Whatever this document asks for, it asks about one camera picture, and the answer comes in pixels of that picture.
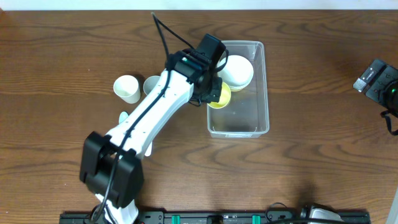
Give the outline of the yellow plastic cup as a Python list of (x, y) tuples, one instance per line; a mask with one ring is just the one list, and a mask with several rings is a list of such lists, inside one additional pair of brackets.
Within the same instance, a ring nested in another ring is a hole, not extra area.
[(226, 107), (231, 101), (231, 90), (230, 87), (223, 82), (221, 86), (221, 95), (218, 102), (208, 103), (208, 106), (213, 109), (222, 109)]

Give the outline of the yellow plastic bowl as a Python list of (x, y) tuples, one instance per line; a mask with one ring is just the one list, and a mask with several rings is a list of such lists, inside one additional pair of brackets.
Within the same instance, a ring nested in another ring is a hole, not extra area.
[(241, 85), (241, 86), (232, 86), (230, 85), (229, 88), (232, 92), (241, 91), (249, 85), (249, 82)]

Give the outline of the white plastic bowl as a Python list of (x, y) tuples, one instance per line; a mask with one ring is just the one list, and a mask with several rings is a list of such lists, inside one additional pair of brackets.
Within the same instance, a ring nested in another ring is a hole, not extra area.
[(228, 85), (241, 86), (251, 82), (254, 76), (254, 68), (251, 62), (240, 55), (230, 55), (228, 59), (223, 58), (218, 65), (225, 67), (218, 72), (218, 76)]

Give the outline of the white plastic cup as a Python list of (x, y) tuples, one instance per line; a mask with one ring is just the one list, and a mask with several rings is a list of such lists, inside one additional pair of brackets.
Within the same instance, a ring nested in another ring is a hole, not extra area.
[(137, 103), (141, 98), (138, 79), (131, 75), (117, 78), (113, 84), (114, 93), (129, 104)]

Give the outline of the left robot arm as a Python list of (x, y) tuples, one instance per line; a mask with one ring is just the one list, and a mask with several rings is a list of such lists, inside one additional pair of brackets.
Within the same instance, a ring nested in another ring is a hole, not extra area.
[(120, 124), (104, 136), (92, 132), (84, 141), (80, 180), (102, 197), (88, 221), (105, 217), (110, 223), (134, 223), (134, 201), (144, 183), (141, 160), (170, 117), (185, 103), (220, 100), (217, 72), (226, 46), (206, 34), (195, 49), (170, 54), (153, 90)]

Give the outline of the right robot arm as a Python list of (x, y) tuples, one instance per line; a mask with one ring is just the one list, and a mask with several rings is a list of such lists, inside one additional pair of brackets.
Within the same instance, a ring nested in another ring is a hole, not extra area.
[[(388, 132), (392, 129), (391, 118), (397, 117), (397, 69), (386, 62), (375, 59), (355, 81), (353, 88), (385, 108), (380, 116), (386, 122)], [(366, 212), (338, 212), (321, 205), (303, 207), (298, 216), (299, 223), (370, 223)]]

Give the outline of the clear plastic container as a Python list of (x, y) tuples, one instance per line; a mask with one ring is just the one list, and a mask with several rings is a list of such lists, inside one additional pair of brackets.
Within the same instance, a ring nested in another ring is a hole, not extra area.
[(232, 56), (242, 56), (253, 67), (253, 77), (247, 86), (231, 92), (224, 108), (207, 107), (207, 127), (213, 138), (258, 138), (270, 129), (267, 97), (266, 57), (262, 42), (224, 40)]

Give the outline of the grey plastic cup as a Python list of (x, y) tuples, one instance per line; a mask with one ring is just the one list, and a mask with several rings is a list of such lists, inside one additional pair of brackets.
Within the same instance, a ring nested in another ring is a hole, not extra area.
[(143, 84), (143, 91), (146, 95), (148, 95), (157, 85), (157, 82), (159, 81), (160, 76), (154, 75), (151, 77), (148, 77), (144, 84)]

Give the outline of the white plastic fork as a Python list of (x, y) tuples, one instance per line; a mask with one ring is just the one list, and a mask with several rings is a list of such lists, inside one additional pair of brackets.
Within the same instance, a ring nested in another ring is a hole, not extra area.
[(152, 154), (152, 145), (153, 145), (153, 142), (151, 142), (149, 144), (149, 146), (148, 146), (148, 148), (147, 148), (147, 150), (146, 150), (146, 152), (144, 154), (146, 157), (149, 157)]

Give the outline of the mint green plastic spoon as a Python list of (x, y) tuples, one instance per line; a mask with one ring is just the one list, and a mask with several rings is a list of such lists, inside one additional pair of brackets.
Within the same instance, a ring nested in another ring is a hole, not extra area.
[(126, 120), (129, 116), (129, 113), (127, 111), (122, 111), (119, 115), (118, 123), (122, 123), (124, 120)]

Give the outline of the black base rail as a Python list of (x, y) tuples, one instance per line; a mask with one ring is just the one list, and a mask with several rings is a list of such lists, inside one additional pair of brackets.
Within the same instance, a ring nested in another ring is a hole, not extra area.
[[(341, 219), (347, 223), (371, 223), (368, 212), (339, 212)], [(60, 214), (59, 223), (62, 224), (84, 224), (89, 223), (90, 213), (65, 212)], [(296, 218), (294, 211), (271, 210), (266, 213), (164, 213), (140, 212), (134, 223), (142, 224), (171, 224), (171, 223), (268, 223), (290, 218)]]

